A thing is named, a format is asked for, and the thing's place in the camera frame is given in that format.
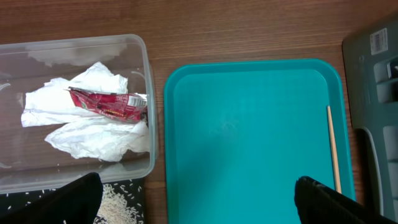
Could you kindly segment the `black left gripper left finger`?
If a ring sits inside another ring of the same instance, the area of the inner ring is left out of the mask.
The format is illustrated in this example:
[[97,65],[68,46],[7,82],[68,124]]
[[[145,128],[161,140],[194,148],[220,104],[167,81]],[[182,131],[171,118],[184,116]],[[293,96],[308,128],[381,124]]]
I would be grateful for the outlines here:
[[99,174],[91,172],[1,217],[1,223],[93,223],[103,196]]

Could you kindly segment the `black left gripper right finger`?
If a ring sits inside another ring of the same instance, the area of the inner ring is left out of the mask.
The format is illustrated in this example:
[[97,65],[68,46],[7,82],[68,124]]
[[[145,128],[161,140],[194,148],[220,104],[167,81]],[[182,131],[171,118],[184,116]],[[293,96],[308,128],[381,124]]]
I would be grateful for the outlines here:
[[294,202],[304,224],[397,224],[308,176],[296,181]]

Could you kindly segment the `white napkin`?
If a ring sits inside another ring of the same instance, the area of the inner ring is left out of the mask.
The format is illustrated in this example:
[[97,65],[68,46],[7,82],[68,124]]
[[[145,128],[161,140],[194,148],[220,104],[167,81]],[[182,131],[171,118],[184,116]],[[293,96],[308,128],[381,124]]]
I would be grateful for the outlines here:
[[48,134],[45,141],[75,159],[90,157],[118,162],[128,150],[148,152],[147,121],[122,122],[76,107],[68,91],[73,87],[126,94],[129,93],[127,86],[126,77],[111,73],[105,65],[97,62],[71,80],[53,78],[42,88],[26,93],[21,124],[25,128],[60,124],[61,128]]

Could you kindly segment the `wooden chopstick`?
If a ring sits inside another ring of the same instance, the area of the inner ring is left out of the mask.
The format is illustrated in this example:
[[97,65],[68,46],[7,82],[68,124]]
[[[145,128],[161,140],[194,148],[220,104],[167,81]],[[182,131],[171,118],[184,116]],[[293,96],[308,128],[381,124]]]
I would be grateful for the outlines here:
[[336,150],[336,140],[335,140],[334,127],[333,127],[333,118],[332,118],[330,106],[326,107],[326,112],[327,112],[327,116],[328,116],[328,129],[329,129],[329,137],[330,137],[331,158],[332,158],[332,163],[333,163],[333,174],[334,174],[334,180],[335,180],[335,190],[341,194],[342,188],[341,188],[340,170],[339,170],[338,155],[337,155],[337,150]]

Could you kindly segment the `red snack wrapper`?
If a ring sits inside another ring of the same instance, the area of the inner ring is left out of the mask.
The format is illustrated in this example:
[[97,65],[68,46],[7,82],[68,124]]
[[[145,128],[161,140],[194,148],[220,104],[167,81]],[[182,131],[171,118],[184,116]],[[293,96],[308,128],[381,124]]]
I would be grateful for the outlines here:
[[147,100],[135,93],[100,93],[70,87],[76,107],[122,122],[147,121]]

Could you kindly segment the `clear plastic waste bin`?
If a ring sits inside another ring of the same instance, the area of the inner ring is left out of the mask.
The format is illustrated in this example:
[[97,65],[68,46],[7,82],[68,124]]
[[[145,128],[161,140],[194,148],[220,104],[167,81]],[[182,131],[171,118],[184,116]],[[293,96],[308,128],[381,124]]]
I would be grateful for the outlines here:
[[[129,93],[147,96],[150,150],[128,150],[118,162],[84,157],[52,147],[45,137],[60,124],[23,127],[25,95],[53,78],[71,80],[95,63],[128,79]],[[139,179],[154,168],[158,152],[155,90],[144,41],[137,35],[5,44],[1,46],[1,192],[11,194],[66,185],[90,172],[103,182]]]

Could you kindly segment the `grey dishwasher rack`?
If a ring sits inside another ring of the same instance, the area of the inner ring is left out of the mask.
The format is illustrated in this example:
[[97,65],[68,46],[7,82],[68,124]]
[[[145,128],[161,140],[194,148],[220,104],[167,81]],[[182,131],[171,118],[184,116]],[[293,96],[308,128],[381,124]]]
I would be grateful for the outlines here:
[[376,211],[397,221],[397,14],[342,43],[351,125],[364,135]]

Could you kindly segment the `spilled rice pile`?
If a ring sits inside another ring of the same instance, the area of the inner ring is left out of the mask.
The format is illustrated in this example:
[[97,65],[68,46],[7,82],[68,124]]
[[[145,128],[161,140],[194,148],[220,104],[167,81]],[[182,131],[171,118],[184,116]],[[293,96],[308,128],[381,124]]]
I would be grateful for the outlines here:
[[111,184],[103,185],[103,196],[93,224],[139,224],[139,212],[127,205],[125,196]]

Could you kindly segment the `black plastic tray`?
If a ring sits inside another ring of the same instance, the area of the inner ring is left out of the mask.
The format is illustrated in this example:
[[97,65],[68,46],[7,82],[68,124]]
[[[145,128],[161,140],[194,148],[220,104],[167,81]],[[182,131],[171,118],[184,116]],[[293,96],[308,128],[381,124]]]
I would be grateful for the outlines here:
[[[108,182],[104,184],[111,184],[116,193],[121,193],[127,200],[127,205],[134,207],[139,212],[139,224],[146,223],[146,208],[144,196],[144,180],[143,179],[128,179],[118,182]],[[55,192],[55,189],[42,189],[30,192],[19,192],[12,194],[1,195],[1,216],[8,215],[18,209],[31,205],[44,196]]]

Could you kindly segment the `teal serving tray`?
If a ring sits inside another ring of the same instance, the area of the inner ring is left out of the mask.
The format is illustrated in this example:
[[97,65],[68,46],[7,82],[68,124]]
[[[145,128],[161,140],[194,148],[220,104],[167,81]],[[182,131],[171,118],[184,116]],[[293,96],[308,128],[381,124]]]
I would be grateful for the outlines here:
[[301,176],[355,197],[343,87],[317,59],[195,64],[164,88],[170,223],[298,223]]

